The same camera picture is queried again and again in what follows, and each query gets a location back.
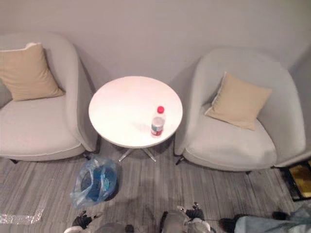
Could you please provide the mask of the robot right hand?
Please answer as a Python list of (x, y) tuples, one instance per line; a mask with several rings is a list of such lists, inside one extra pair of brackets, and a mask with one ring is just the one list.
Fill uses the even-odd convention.
[(200, 208), (198, 202), (194, 202), (192, 209), (185, 209), (182, 206), (177, 206), (177, 209), (184, 213), (187, 217), (189, 217), (191, 220), (198, 218), (200, 220), (205, 220), (205, 216), (203, 213), (203, 210)]

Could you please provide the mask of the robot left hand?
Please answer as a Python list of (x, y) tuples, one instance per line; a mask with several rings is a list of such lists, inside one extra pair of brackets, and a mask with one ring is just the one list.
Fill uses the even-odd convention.
[(98, 212), (93, 216), (88, 216), (86, 214), (86, 211), (82, 211), (73, 221), (72, 226), (79, 226), (83, 230), (87, 228), (87, 226), (94, 221), (95, 219), (98, 219), (103, 215), (103, 212)]

